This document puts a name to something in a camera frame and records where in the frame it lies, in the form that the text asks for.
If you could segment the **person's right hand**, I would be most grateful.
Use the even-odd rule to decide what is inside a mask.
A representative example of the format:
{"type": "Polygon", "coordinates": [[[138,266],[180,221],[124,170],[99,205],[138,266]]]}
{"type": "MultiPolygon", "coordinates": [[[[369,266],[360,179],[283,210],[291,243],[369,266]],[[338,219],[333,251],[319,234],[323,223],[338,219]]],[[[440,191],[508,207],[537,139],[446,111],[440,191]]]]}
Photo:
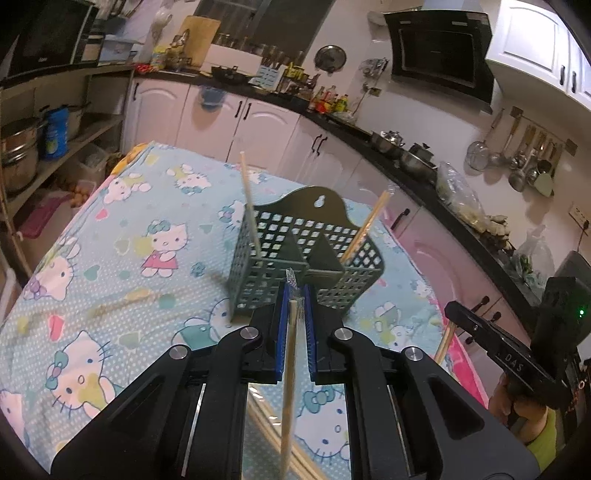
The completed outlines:
{"type": "Polygon", "coordinates": [[[501,375],[493,395],[489,399],[489,412],[502,424],[509,424],[509,416],[515,413],[524,419],[521,429],[515,436],[524,444],[534,441],[546,427],[549,409],[525,397],[513,399],[508,392],[509,379],[505,373],[501,375]]]}

